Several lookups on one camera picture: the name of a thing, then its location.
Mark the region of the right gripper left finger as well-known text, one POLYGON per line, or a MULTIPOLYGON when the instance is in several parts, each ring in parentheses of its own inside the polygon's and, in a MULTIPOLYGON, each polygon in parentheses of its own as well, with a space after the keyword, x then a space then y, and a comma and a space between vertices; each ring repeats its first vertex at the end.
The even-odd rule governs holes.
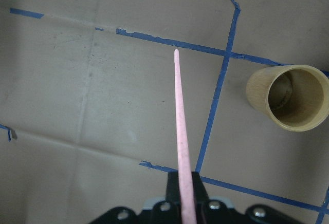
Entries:
POLYGON ((178 172, 168 173, 166 195, 153 206, 151 223, 180 223, 178 172))

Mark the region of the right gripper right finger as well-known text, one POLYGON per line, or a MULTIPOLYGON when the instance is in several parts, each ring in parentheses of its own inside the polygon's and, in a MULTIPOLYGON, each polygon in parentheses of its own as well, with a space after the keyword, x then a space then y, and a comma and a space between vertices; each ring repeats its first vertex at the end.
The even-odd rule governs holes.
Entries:
POLYGON ((192 172, 197 223, 225 223, 226 205, 209 198, 198 172, 192 172))

